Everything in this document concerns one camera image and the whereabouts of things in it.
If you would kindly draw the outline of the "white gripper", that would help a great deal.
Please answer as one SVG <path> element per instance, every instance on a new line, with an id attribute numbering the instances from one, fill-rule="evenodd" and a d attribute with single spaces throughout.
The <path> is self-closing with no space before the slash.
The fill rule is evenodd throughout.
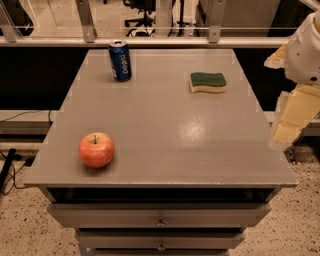
<path id="1" fill-rule="evenodd" d="M 284 63 L 285 76 L 298 85 L 278 98 L 270 137 L 277 146 L 291 145 L 320 112 L 320 10 L 308 15 L 264 66 L 280 69 Z"/>

